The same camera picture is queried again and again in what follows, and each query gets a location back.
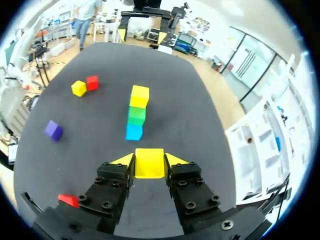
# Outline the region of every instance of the black table surface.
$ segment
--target black table surface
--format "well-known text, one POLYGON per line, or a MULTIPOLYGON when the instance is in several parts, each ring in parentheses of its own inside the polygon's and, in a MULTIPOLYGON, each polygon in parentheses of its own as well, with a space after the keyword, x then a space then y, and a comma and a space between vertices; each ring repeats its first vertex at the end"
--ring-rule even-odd
MULTIPOLYGON (((202 177, 226 211, 236 205, 234 168, 225 133, 201 78, 185 59, 156 50, 115 43, 94 43, 51 81, 24 127, 14 167, 14 190, 27 192, 41 208, 56 207, 59 194, 80 195, 93 184, 102 162, 136 148, 163 148, 197 162, 202 177), (98 75, 100 87, 83 97, 71 85, 98 75), (133 85, 150 89, 140 141, 125 140, 133 85), (63 136, 44 134, 50 120, 63 136)), ((115 235, 159 238, 183 234, 164 178, 135 179, 115 235)))

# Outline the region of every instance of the blue cube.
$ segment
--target blue cube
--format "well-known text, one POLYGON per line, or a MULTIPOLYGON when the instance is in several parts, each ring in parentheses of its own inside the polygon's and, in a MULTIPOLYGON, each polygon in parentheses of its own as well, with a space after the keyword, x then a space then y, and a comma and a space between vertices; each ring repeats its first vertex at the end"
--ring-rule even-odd
POLYGON ((127 124, 126 126, 126 140, 139 141, 142 137, 143 129, 142 126, 127 124))
POLYGON ((44 130, 45 134, 48 135, 53 141, 58 142, 62 136, 63 129, 54 121, 50 121, 44 130))

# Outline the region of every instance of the white cabinet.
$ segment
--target white cabinet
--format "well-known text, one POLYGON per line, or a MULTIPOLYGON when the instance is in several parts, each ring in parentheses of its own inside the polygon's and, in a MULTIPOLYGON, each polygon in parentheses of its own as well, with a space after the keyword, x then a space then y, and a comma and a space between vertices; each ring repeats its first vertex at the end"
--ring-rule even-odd
POLYGON ((269 198, 285 180, 291 160, 287 131, 277 106, 265 98, 225 132, 234 166, 237 205, 269 198))

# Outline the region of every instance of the wooden floor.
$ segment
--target wooden floor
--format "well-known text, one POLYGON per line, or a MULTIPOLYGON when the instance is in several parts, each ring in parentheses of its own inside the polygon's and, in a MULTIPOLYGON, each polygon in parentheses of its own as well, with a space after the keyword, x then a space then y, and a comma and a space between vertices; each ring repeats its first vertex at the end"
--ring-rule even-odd
MULTIPOLYGON (((104 36, 102 34, 96 36, 96 40, 98 42, 103 42, 103 39, 104 36)), ((92 37, 87 36, 84 47, 89 46, 91 43, 92 37)), ((125 44, 146 48, 149 47, 148 42, 139 41, 133 38, 128 38, 125 44)), ((68 62, 70 62, 78 53, 79 40, 77 40, 76 45, 72 46, 70 49, 66 50, 59 56, 51 57, 50 59, 48 59, 50 63, 50 69, 47 71, 49 80, 52 81, 52 79, 61 71, 61 69, 66 64, 68 64, 68 62)), ((230 87, 225 82, 224 78, 217 71, 213 70, 207 61, 191 55, 186 55, 178 51, 173 51, 173 55, 178 56, 179 58, 186 59, 187 61, 192 63, 212 98, 212 102, 215 105, 222 126, 225 130, 235 124, 240 118, 245 115, 243 108, 239 104, 230 87)), ((39 77, 35 78, 34 80, 38 83, 42 82, 39 77)), ((30 96, 41 93, 36 85, 32 85, 29 92, 30 96)), ((3 142, 0 142, 0 149, 3 150, 4 153, 8 152, 7 146, 3 142)), ((8 195, 8 198, 10 199, 12 204, 17 207, 14 195, 13 176, 14 173, 12 171, 8 170, 0 164, 0 182, 2 183, 4 191, 8 195)))

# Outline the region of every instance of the jeans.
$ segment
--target jeans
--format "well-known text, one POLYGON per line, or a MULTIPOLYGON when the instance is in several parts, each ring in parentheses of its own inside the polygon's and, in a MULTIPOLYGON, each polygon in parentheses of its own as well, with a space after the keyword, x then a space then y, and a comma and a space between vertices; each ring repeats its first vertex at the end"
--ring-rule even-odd
POLYGON ((75 35, 78 39, 80 39, 80 48, 84 47, 86 35, 88 29, 90 27, 91 18, 87 20, 79 20, 76 19, 74 26, 75 26, 75 35))

